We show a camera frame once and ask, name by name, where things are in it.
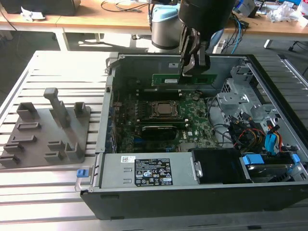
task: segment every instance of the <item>blue cable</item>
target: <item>blue cable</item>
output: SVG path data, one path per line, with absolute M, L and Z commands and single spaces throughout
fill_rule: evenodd
M 240 40 L 240 35 L 241 35 L 241 24 L 240 24 L 238 19 L 236 19 L 236 21 L 237 21 L 237 23 L 239 25 L 239 34 L 237 36 L 237 40 L 236 40 L 235 46 L 234 46 L 233 51 L 231 52 L 231 54 L 233 54 L 235 52 L 237 46 L 239 45 L 239 40 Z

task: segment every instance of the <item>paper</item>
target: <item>paper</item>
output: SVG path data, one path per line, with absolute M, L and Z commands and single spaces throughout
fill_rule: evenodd
M 45 19 L 45 17 L 43 16 L 41 12 L 27 11 L 24 8 L 21 8 L 21 11 L 22 12 L 20 13 L 20 15 L 27 21 L 33 22 L 33 19 L 35 20 Z

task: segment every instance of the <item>gray floor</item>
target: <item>gray floor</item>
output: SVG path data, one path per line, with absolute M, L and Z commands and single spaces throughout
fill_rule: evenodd
M 47 32 L 12 32 L 14 39 L 0 43 L 0 104 L 5 100 L 7 94 L 14 86 L 16 80 L 31 59 L 34 51 L 58 51 L 57 41 L 52 40 L 52 33 Z M 123 41 L 125 37 L 129 47 L 130 35 L 105 35 L 106 43 L 116 43 Z M 97 45 L 93 39 L 93 34 L 67 34 L 69 46 L 72 51 L 119 51 L 119 52 L 145 52 L 150 45 L 150 41 L 138 41 L 141 48 L 130 49 L 128 47 Z M 273 41 L 270 49 L 264 49 L 266 40 L 246 39 L 240 43 L 235 54 L 284 54 L 290 62 L 302 73 L 308 66 L 308 46 L 301 45 L 303 50 L 295 46 L 294 52 L 288 51 L 292 45 L 291 41 Z

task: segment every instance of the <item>slotted metal surface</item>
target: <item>slotted metal surface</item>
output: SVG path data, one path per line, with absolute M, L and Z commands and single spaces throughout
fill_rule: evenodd
M 75 192 L 74 184 L 77 169 L 94 163 L 108 57 L 109 53 L 73 51 L 39 51 L 34 55 L 12 103 L 7 102 L 8 114 L 0 126 L 0 152 L 18 119 L 18 103 L 31 101 L 36 108 L 49 108 L 49 101 L 42 96 L 44 89 L 58 87 L 65 105 L 81 100 L 91 107 L 86 159 L 82 164 L 0 170 L 0 230 L 239 231 L 247 230 L 249 225 L 259 225 L 262 230 L 307 230 L 307 201 L 278 212 L 97 220 Z M 159 198 L 149 200 L 159 203 Z
M 43 93 L 47 87 L 57 87 L 59 100 L 66 106 L 85 102 L 91 107 L 86 158 L 82 164 L 0 170 L 0 224 L 95 219 L 74 185 L 77 170 L 94 163 L 108 57 L 107 52 L 58 51 L 38 51 L 33 56 L 0 126 L 0 154 L 18 119 L 18 104 L 32 102 L 36 108 L 50 108 Z
M 308 89 L 306 81 L 296 76 L 296 73 L 278 55 L 256 56 L 256 58 L 303 122 L 304 126 L 308 128 Z M 258 88 L 264 100 L 270 103 L 270 99 L 262 87 L 258 85 Z

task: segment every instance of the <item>green circuit board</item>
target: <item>green circuit board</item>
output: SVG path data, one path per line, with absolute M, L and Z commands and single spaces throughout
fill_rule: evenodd
M 215 135 L 206 117 L 204 99 L 193 99 L 198 96 L 195 92 L 183 93 L 181 100 L 176 101 L 178 114 L 188 119 L 188 127 L 177 129 L 175 139 L 168 141 L 144 141 L 138 133 L 142 128 L 137 120 L 140 99 L 129 95 L 121 103 L 117 115 L 118 153 L 142 152 L 186 152 L 191 148 L 217 147 Z

